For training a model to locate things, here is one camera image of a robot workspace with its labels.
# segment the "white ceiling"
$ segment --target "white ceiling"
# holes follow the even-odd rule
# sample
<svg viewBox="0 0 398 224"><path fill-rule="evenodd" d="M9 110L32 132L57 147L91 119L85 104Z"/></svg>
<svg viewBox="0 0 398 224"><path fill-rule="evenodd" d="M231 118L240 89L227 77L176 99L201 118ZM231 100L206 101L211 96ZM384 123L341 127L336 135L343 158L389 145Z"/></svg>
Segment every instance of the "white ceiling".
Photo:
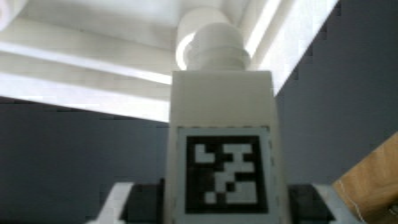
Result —
<svg viewBox="0 0 398 224"><path fill-rule="evenodd" d="M185 13L211 7L227 16L277 94L337 2L27 1L0 0L0 96L165 122Z"/></svg>
<svg viewBox="0 0 398 224"><path fill-rule="evenodd" d="M249 0L34 0L21 17L174 49L181 16L197 7L224 11L238 25Z"/></svg>

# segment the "gray wall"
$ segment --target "gray wall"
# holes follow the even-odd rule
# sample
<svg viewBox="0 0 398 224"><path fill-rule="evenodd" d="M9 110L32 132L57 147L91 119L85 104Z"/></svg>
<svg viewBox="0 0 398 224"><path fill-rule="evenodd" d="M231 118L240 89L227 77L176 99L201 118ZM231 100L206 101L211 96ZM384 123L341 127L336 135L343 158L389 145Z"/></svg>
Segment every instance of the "gray wall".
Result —
<svg viewBox="0 0 398 224"><path fill-rule="evenodd" d="M398 1L336 9L277 96L290 183L330 183L398 130ZM0 222L82 223L163 177L167 124L0 104Z"/></svg>
<svg viewBox="0 0 398 224"><path fill-rule="evenodd" d="M341 1L277 96L291 183L330 183L398 131L396 71L398 1Z"/></svg>

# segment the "ceiling beam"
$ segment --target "ceiling beam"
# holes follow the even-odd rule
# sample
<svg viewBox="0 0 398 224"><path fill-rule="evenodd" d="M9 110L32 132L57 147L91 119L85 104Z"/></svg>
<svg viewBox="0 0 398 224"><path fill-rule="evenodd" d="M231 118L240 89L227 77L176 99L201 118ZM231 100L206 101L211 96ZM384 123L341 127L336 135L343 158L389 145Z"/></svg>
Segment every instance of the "ceiling beam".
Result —
<svg viewBox="0 0 398 224"><path fill-rule="evenodd" d="M172 52L32 20L0 33L0 51L170 84Z"/></svg>
<svg viewBox="0 0 398 224"><path fill-rule="evenodd" d="M169 85L12 54L0 58L3 97L169 121Z"/></svg>

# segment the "white post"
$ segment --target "white post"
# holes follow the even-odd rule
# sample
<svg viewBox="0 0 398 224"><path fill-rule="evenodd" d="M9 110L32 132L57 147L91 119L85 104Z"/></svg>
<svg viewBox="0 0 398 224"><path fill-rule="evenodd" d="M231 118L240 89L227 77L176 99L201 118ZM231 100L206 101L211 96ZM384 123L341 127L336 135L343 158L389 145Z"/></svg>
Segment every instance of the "white post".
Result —
<svg viewBox="0 0 398 224"><path fill-rule="evenodd" d="M229 23L194 30L172 74L163 222L290 224L272 75L245 71Z"/></svg>

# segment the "white panel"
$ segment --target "white panel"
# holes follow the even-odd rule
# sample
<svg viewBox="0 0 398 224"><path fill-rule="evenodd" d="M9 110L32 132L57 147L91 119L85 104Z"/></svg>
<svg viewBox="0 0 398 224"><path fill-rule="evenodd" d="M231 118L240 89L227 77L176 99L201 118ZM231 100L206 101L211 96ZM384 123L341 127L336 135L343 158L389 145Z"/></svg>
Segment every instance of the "white panel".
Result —
<svg viewBox="0 0 398 224"><path fill-rule="evenodd" d="M259 43L252 69L272 72L277 94L337 0L282 1Z"/></svg>
<svg viewBox="0 0 398 224"><path fill-rule="evenodd" d="M270 128L270 141L272 141L272 158L265 159L266 169L275 165L275 171L266 171L272 180L266 184L272 185L270 189L270 204L279 206L272 209L274 218L268 218L270 223L290 223L288 214L288 194L286 194L286 180L284 180L284 165L279 151L279 127L277 127L277 114L275 114L275 99L272 91L272 78L268 72L249 71L181 71L174 72L172 79L172 101L170 101L170 140L167 152L167 191L165 191L165 222L176 223L242 223L247 221L242 215L226 215L211 218L211 215L186 215L181 218L183 208L181 197L185 190L181 186L185 174L181 173L181 164L185 164L183 152L183 135L195 136L236 136L233 130L250 130ZM245 143L226 147L238 147L242 151L249 151ZM250 170L250 164L242 162L238 155L233 155L234 160L224 163L224 170L217 173L215 191L224 192L226 182L234 179L233 171L236 169ZM217 195L208 192L202 196L208 204L217 203ZM236 195L229 195L231 202L252 201L254 194L243 191Z"/></svg>

